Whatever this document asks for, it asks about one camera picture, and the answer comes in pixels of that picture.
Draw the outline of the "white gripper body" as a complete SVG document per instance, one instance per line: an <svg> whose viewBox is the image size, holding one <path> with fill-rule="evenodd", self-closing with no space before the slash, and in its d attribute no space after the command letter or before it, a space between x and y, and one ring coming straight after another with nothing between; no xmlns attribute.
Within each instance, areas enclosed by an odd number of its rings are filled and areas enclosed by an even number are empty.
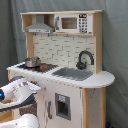
<svg viewBox="0 0 128 128"><path fill-rule="evenodd" d="M33 93L38 93L41 91L41 87L38 84L32 82L27 82L27 84Z"/></svg>

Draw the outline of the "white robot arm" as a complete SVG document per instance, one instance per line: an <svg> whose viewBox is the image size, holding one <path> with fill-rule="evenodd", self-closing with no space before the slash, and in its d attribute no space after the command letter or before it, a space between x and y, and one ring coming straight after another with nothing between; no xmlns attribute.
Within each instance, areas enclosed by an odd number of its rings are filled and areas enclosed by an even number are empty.
<svg viewBox="0 0 128 128"><path fill-rule="evenodd" d="M20 78L1 87L0 112L31 105L35 97L29 86L25 78ZM18 119L0 123L0 128L40 128L40 124L35 115L24 114Z"/></svg>

